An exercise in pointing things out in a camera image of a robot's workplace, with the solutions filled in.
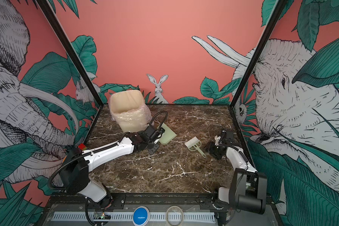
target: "brush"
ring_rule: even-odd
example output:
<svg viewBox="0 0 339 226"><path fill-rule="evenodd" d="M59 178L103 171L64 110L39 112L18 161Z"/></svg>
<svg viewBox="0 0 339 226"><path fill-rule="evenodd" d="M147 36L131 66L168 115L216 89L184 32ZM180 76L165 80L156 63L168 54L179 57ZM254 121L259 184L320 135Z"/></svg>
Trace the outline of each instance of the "brush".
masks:
<svg viewBox="0 0 339 226"><path fill-rule="evenodd" d="M189 141L187 141L185 143L185 146L190 150L190 151L199 151L199 153L204 157L206 158L206 155L203 153L203 151L200 149L202 143L201 141L197 138L197 137L194 137L192 139L190 139Z"/></svg>

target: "trash bin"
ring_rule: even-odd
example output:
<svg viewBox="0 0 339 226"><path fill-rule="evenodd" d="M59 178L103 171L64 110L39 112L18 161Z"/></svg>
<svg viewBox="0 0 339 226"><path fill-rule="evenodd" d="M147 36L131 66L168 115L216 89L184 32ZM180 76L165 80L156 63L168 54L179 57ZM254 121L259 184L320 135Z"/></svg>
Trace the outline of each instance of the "trash bin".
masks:
<svg viewBox="0 0 339 226"><path fill-rule="evenodd" d="M151 111L139 90L114 93L109 102L112 118L123 132L145 130L152 119Z"/></svg>

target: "brown marble surface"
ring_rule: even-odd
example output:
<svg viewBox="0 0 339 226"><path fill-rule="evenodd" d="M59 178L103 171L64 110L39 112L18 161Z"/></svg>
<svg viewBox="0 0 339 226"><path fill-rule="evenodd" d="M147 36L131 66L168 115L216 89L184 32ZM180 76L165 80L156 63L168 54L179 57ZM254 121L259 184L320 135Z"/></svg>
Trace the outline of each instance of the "brown marble surface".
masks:
<svg viewBox="0 0 339 226"><path fill-rule="evenodd" d="M168 111L165 123L177 136L168 144L161 144L153 155L145 150L107 162L90 173L92 178L104 183L111 192L206 193L221 186L230 187L234 173L230 161L225 157L216 160L205 151L206 144L221 128L235 132L227 106L150 105L149 109L152 115ZM121 136L122 130L111 120L108 106L104 106L87 147L100 147ZM194 136L201 140L206 158L184 145Z"/></svg>

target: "transparent plastic bin liner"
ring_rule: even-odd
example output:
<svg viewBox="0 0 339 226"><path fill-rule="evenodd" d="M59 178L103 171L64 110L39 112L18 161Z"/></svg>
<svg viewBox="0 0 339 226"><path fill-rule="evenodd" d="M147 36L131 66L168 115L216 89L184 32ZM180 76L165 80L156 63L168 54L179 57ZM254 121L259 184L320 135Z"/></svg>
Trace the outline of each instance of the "transparent plastic bin liner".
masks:
<svg viewBox="0 0 339 226"><path fill-rule="evenodd" d="M123 132L145 130L152 119L151 111L139 90L114 93L109 99L109 109Z"/></svg>

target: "round blue button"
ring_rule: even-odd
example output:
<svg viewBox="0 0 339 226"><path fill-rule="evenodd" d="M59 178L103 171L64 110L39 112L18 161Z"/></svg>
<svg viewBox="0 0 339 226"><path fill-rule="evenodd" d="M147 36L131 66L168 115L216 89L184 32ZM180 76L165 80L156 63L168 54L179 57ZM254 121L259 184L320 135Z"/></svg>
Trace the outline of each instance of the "round blue button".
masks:
<svg viewBox="0 0 339 226"><path fill-rule="evenodd" d="M143 226L148 222L149 210L144 207L138 207L133 213L133 223L136 226Z"/></svg>

